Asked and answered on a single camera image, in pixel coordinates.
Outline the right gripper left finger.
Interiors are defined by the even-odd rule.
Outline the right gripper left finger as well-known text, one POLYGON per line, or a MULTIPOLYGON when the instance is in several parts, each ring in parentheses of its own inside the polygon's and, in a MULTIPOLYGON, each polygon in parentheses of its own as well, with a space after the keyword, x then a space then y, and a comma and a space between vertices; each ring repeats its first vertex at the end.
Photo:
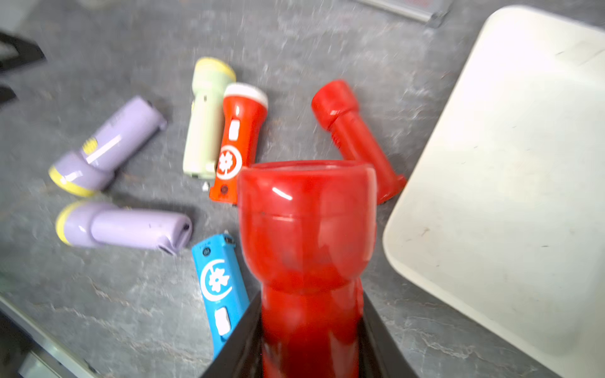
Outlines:
POLYGON ((233 334, 201 378, 263 377, 261 293, 251 301, 233 334))

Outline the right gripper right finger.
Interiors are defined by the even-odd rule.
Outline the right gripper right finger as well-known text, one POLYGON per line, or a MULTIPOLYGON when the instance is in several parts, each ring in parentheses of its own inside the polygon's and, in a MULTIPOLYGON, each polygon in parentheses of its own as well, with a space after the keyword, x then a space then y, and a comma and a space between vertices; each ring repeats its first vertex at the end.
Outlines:
POLYGON ((365 292, 359 324, 359 377, 418 378, 365 292))

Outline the blue flashlight white logo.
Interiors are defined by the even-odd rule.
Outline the blue flashlight white logo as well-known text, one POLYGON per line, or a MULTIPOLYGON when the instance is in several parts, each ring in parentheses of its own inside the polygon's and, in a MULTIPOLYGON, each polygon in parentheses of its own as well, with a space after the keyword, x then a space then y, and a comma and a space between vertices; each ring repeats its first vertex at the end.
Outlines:
POLYGON ((250 305, 235 239, 211 236, 192 248, 192 257, 217 357, 250 305))

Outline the purple flashlight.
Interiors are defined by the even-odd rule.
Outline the purple flashlight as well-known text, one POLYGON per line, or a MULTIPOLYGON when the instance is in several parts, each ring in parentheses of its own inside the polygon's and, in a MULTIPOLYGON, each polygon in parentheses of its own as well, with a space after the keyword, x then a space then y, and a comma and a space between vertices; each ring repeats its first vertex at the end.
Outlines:
POLYGON ((49 169, 50 179, 79 197, 103 191, 115 173, 168 121, 146 99, 135 96, 111 116, 82 147, 69 151, 49 169))
POLYGON ((193 224, 181 213, 79 201, 61 211, 55 231, 63 243, 73 247, 119 246, 177 255, 188 244, 193 224))

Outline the pale green flashlight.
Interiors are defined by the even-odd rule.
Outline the pale green flashlight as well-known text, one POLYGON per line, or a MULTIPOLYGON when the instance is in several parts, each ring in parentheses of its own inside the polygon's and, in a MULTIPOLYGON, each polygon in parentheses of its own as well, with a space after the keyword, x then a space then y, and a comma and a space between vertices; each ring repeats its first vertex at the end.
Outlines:
POLYGON ((200 58, 192 77, 191 117, 184 147, 183 171, 213 182, 224 131, 223 101, 228 85, 236 82, 234 70, 217 58, 200 58))

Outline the red flashlight white logo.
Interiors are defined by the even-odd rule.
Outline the red flashlight white logo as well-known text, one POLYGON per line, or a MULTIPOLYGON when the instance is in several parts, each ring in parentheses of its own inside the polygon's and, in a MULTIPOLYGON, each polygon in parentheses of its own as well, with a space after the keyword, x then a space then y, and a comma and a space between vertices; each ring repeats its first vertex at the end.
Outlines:
POLYGON ((231 83, 225 90, 223 110, 225 127, 210 199, 236 205, 237 178, 243 168, 255 163, 260 129, 269 110, 268 97, 250 84, 231 83))

